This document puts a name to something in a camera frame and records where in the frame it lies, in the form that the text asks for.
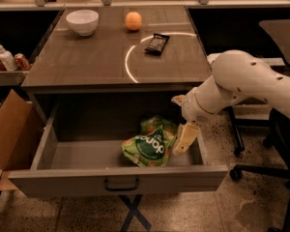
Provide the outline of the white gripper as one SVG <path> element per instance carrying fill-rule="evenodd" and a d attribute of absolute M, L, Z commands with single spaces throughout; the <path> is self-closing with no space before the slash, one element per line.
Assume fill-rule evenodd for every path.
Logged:
<path fill-rule="evenodd" d="M 187 121 L 178 128 L 177 139 L 172 148 L 174 155 L 186 152 L 200 133 L 198 126 L 208 123 L 215 117 L 215 114 L 211 114 L 201 107 L 196 94 L 197 88 L 192 88 L 185 95 L 175 96 L 171 99 L 173 103 L 181 106 L 182 116 Z"/>

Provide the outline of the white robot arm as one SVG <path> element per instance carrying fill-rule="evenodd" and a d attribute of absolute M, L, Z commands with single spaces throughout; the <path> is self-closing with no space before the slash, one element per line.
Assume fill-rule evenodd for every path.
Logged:
<path fill-rule="evenodd" d="M 207 57 L 212 74 L 201 85 L 172 102 L 181 107 L 186 122 L 179 127 L 172 148 L 181 155 L 192 145 L 200 127 L 225 107 L 256 98 L 290 119 L 290 77 L 275 72 L 261 59 L 241 50 L 227 50 Z"/>

